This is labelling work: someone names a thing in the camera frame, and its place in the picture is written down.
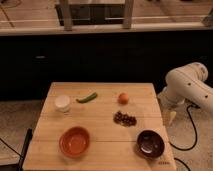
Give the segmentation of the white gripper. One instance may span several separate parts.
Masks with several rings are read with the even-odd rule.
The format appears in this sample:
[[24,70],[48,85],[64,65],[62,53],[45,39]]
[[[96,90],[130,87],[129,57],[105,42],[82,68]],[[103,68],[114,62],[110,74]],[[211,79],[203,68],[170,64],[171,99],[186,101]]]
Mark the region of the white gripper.
[[174,110],[182,105],[185,102],[185,99],[177,94],[166,94],[165,92],[159,93],[157,99],[161,111],[164,113],[164,125],[169,126],[176,117],[176,111]]

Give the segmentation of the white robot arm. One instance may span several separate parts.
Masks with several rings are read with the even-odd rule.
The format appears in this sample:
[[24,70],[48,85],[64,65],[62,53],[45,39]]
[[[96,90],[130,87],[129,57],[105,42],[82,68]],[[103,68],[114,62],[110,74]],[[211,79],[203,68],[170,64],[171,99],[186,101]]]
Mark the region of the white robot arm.
[[175,109],[185,100],[213,114],[213,88],[205,84],[207,78],[208,70],[199,62],[172,69],[166,74],[166,86],[157,95],[165,126],[172,123],[177,114]]

